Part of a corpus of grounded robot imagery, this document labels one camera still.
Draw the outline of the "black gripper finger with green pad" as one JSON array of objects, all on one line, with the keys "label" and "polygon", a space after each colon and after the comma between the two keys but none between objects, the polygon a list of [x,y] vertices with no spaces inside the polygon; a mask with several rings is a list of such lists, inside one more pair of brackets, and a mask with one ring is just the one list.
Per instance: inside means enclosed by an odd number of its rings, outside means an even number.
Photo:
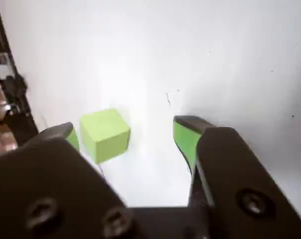
[{"label": "black gripper finger with green pad", "polygon": [[0,239],[138,239],[132,212],[66,140],[0,155]]},{"label": "black gripper finger with green pad", "polygon": [[235,129],[175,116],[173,139],[208,239],[301,239],[300,216]]}]

